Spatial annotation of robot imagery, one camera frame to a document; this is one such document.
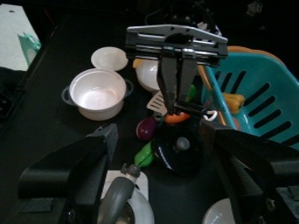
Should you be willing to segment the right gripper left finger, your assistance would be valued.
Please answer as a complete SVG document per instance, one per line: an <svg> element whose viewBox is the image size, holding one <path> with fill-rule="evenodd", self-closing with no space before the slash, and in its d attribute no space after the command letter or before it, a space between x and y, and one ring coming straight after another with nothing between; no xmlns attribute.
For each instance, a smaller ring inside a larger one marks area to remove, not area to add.
<svg viewBox="0 0 299 224"><path fill-rule="evenodd" d="M95 224L118 144L118 126L98 128L24 169L16 224Z"/></svg>

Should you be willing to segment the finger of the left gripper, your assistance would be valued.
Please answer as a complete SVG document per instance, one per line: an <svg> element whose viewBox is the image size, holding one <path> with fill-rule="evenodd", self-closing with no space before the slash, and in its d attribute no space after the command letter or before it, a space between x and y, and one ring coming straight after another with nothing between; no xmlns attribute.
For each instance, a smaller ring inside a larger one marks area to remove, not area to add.
<svg viewBox="0 0 299 224"><path fill-rule="evenodd" d="M198 62L196 59L183 59L182 68L179 74L179 94L178 102L186 102L190 87L194 81L194 77L198 74Z"/></svg>
<svg viewBox="0 0 299 224"><path fill-rule="evenodd" d="M163 93L164 106L167 112L172 115L175 113L176 100L176 58L163 56L158 63L158 84Z"/></svg>

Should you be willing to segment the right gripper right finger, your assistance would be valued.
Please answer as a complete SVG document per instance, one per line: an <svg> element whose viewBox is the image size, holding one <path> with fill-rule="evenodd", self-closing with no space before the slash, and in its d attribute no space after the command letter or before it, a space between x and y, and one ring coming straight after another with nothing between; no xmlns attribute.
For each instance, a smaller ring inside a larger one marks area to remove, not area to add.
<svg viewBox="0 0 299 224"><path fill-rule="evenodd" d="M299 151L200 121L236 224L299 224Z"/></svg>

